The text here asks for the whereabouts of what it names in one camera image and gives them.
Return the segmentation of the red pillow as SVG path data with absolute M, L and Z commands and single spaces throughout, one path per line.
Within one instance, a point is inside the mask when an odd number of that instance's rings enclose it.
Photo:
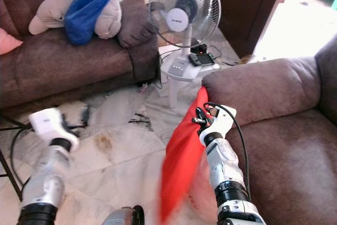
M 198 207 L 205 213 L 213 212 L 206 216 L 216 217 L 216 199 L 209 183 L 205 147 L 200 143 L 197 133 L 200 126 L 192 122 L 192 118 L 196 117 L 196 107 L 202 106 L 208 100 L 207 90 L 201 87 L 166 147 L 160 184 L 160 225 L 167 225 L 174 211 L 188 200 L 190 190 L 193 190 Z

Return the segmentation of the brown fabric sofa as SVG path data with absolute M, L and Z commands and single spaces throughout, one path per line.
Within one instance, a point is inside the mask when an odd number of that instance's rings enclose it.
M 158 73 L 158 37 L 144 0 L 121 3 L 121 30 L 74 46 L 62 28 L 33 35 L 44 0 L 1 0 L 0 26 L 22 43 L 0 55 L 0 110 L 41 110 L 94 93 L 146 83 Z
M 337 225 L 337 34 L 315 56 L 247 63 L 202 78 L 237 110 L 226 134 L 250 160 L 251 198 L 268 225 Z

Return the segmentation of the pink pillow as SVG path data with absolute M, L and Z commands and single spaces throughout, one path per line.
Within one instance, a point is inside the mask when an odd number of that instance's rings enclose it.
M 0 29 L 0 55 L 7 54 L 12 50 L 17 49 L 23 44 L 22 41 L 19 41 L 6 30 Z

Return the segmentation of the black handheld device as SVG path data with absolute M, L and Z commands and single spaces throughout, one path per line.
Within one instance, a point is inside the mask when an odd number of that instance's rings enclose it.
M 216 63 L 214 60 L 214 56 L 211 53 L 190 53 L 187 58 L 193 66 L 209 66 Z

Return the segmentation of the black charger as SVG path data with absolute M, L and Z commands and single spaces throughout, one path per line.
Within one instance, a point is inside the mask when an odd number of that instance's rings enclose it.
M 207 45 L 205 43 L 198 42 L 197 45 L 191 47 L 190 52 L 193 54 L 207 54 L 209 50 L 207 49 Z

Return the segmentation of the black folding stand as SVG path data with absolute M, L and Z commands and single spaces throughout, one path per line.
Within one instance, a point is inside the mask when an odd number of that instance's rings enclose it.
M 14 119 L 10 119 L 6 116 L 2 116 L 2 119 L 4 121 L 8 121 L 11 124 L 15 125 L 15 127 L 9 127 L 5 129 L 1 129 L 1 131 L 7 131 L 7 130 L 15 130 L 18 129 L 17 133 L 15 133 L 14 138 L 12 138 L 11 146 L 10 146 L 10 152 L 9 152 L 9 165 L 6 164 L 6 160 L 2 159 L 3 167 L 6 170 L 6 176 L 9 178 L 10 182 L 12 183 L 13 187 L 15 189 L 18 189 L 18 187 L 23 188 L 24 183 L 21 181 L 18 174 L 15 172 L 15 165 L 14 165 L 14 147 L 15 142 L 18 139 L 18 136 L 22 133 L 22 131 L 27 129 L 27 124 L 19 121 L 15 121 Z

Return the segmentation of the white electric fan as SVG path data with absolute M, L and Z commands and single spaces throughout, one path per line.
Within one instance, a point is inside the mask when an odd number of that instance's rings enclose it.
M 221 0 L 149 0 L 150 20 L 159 36 L 178 47 L 162 71 L 174 80 L 196 78 L 202 66 L 190 63 L 191 49 L 208 40 L 221 20 Z

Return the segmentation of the blue bag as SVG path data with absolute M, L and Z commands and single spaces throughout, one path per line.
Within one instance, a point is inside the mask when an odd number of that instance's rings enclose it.
M 96 21 L 110 0 L 73 0 L 64 16 L 67 39 L 75 46 L 91 41 Z

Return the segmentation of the grey cushion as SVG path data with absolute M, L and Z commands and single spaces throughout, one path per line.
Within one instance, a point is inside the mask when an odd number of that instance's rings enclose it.
M 29 32 L 37 35 L 48 29 L 64 27 L 65 14 L 72 1 L 74 0 L 43 1 L 29 23 Z M 94 33 L 103 39 L 115 37 L 121 30 L 121 20 L 120 1 L 110 0 L 96 20 Z

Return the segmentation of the grey robot leg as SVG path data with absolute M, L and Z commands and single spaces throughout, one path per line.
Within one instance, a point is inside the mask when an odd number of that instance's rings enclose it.
M 112 211 L 101 225 L 144 225 L 144 209 L 140 205 Z

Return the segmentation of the dark brown wooden door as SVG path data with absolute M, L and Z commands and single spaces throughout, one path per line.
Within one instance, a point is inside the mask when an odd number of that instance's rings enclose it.
M 239 58 L 253 54 L 275 8 L 284 0 L 221 0 L 219 29 Z

